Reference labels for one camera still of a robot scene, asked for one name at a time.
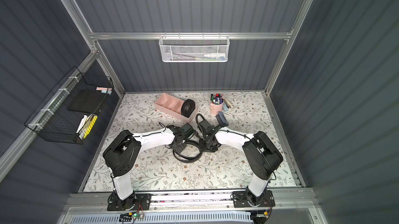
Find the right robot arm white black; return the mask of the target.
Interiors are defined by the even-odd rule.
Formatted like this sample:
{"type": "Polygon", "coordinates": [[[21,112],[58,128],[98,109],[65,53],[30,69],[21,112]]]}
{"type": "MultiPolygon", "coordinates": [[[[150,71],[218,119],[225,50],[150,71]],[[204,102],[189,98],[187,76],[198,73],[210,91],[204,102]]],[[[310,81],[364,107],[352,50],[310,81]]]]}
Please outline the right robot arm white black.
{"type": "Polygon", "coordinates": [[[272,143],[266,133],[255,134],[236,132],[228,128],[224,114],[216,115],[218,125],[211,125],[202,114],[195,116],[196,125],[202,134],[199,138],[201,152],[216,152],[222,145],[227,145],[242,151],[252,171],[252,178],[245,189],[245,194],[239,196],[236,191],[232,199],[243,205],[258,207],[262,204],[273,207],[272,192],[267,189],[274,172],[284,161],[282,154],[272,143]]]}

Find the pink compartment storage box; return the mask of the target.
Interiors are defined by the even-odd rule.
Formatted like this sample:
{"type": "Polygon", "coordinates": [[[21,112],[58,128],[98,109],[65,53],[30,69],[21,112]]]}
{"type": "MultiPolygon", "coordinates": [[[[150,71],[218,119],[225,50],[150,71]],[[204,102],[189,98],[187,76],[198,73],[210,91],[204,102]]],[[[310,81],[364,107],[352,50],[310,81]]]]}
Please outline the pink compartment storage box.
{"type": "Polygon", "coordinates": [[[195,110],[190,115],[190,117],[185,117],[181,114],[181,108],[184,100],[171,96],[169,94],[163,93],[155,102],[155,108],[171,117],[174,117],[185,123],[191,123],[195,115],[198,113],[198,106],[196,105],[195,110]]]}

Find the yellow marker in basket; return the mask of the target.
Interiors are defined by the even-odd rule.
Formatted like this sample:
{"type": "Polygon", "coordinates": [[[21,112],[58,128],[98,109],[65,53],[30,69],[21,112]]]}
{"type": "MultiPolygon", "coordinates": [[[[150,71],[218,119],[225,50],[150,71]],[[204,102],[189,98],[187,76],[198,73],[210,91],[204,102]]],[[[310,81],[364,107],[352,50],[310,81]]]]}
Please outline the yellow marker in basket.
{"type": "Polygon", "coordinates": [[[89,133],[91,132],[92,128],[94,127],[96,121],[98,119],[97,115],[90,115],[85,118],[83,126],[80,130],[80,139],[85,139],[89,133]]]}

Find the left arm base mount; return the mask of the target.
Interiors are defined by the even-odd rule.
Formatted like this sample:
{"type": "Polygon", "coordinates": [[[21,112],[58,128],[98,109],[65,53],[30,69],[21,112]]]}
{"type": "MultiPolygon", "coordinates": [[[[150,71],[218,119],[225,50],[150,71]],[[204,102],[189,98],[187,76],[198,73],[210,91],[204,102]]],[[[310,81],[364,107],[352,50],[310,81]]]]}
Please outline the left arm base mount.
{"type": "Polygon", "coordinates": [[[146,211],[150,208],[152,194],[136,194],[133,193],[131,196],[125,200],[121,200],[116,192],[111,193],[107,202],[107,211],[146,211]]]}

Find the long black belt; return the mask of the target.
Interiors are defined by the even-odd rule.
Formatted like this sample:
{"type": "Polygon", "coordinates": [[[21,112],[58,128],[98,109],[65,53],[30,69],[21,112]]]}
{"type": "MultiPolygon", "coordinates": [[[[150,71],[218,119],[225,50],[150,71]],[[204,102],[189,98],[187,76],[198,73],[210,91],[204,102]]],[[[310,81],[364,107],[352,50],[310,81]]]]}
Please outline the long black belt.
{"type": "Polygon", "coordinates": [[[181,115],[189,118],[196,108],[195,102],[192,99],[187,99],[183,102],[181,107],[181,115]]]}

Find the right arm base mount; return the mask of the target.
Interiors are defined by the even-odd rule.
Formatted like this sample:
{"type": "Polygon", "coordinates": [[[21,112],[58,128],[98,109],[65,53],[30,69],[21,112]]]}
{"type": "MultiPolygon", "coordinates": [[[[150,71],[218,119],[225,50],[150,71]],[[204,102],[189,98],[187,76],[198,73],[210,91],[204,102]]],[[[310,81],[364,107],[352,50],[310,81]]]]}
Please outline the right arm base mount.
{"type": "Polygon", "coordinates": [[[249,190],[234,191],[230,195],[235,208],[245,207],[275,207],[274,196],[271,190],[265,190],[260,196],[255,196],[249,190]]]}

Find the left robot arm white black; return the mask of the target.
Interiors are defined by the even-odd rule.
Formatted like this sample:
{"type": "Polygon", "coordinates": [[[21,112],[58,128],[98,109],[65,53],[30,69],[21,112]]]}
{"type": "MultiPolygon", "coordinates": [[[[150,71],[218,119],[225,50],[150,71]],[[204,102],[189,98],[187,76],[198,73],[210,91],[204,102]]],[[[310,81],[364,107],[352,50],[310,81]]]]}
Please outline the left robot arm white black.
{"type": "Polygon", "coordinates": [[[130,171],[136,164],[138,155],[158,146],[181,149],[184,142],[194,134],[194,128],[186,123],[182,127],[163,126],[158,131],[131,133],[121,131],[103,152],[107,167],[111,170],[115,193],[120,200],[126,200],[134,193],[130,171]]]}

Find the grey blue stapler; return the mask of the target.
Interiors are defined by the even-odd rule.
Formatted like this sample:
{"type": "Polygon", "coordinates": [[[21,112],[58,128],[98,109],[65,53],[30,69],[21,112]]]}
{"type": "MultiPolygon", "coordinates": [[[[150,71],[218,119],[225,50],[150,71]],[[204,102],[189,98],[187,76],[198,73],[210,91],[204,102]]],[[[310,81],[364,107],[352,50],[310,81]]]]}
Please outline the grey blue stapler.
{"type": "Polygon", "coordinates": [[[224,113],[219,111],[218,114],[216,114],[216,119],[218,121],[218,125],[221,127],[226,127],[229,125],[228,121],[226,120],[224,113]]]}

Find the white perforated front panel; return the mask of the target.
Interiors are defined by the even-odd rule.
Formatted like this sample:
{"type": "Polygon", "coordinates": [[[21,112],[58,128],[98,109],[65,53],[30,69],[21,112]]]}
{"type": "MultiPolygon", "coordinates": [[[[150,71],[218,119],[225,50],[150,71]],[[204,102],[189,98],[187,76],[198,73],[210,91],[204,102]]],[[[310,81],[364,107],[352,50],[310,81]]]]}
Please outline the white perforated front panel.
{"type": "Polygon", "coordinates": [[[73,215],[71,224],[252,224],[249,212],[174,212],[73,215]]]}

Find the pink pen cup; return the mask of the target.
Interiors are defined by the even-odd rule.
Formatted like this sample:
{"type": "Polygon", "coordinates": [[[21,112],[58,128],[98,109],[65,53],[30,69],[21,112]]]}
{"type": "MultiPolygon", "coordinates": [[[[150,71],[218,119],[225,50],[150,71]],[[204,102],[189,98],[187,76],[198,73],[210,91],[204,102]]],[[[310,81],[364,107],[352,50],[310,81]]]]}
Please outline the pink pen cup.
{"type": "Polygon", "coordinates": [[[211,94],[209,110],[212,115],[217,115],[223,111],[224,99],[222,94],[211,94]]]}

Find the black belt with end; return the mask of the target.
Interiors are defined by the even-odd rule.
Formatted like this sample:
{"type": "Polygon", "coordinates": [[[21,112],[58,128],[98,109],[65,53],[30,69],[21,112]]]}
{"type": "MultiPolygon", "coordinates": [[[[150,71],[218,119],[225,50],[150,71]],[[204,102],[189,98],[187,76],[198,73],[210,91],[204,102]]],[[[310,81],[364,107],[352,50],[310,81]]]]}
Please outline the black belt with end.
{"type": "Polygon", "coordinates": [[[194,162],[198,161],[203,155],[203,152],[200,150],[199,143],[194,140],[186,140],[181,144],[173,145],[171,148],[172,148],[173,156],[179,162],[182,162],[182,163],[187,163],[187,164],[194,163],[194,162]],[[187,148],[187,146],[196,148],[198,150],[198,153],[195,155],[183,154],[183,151],[187,148]]]}

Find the aluminium front rail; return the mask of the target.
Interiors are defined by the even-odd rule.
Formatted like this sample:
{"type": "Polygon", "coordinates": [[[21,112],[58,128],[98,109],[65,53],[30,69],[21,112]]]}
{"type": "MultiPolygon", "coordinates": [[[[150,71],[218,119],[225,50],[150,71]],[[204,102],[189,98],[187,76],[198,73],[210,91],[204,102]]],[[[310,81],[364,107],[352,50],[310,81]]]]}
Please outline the aluminium front rail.
{"type": "MultiPolygon", "coordinates": [[[[277,209],[317,208],[317,200],[312,188],[272,188],[273,199],[277,209]]],[[[255,210],[267,208],[269,204],[251,206],[246,199],[233,196],[234,189],[225,190],[187,190],[187,191],[149,191],[151,199],[145,200],[146,212],[169,211],[219,211],[231,209],[255,210]]],[[[69,196],[62,210],[67,213],[107,213],[109,192],[75,193],[69,196]]]]}

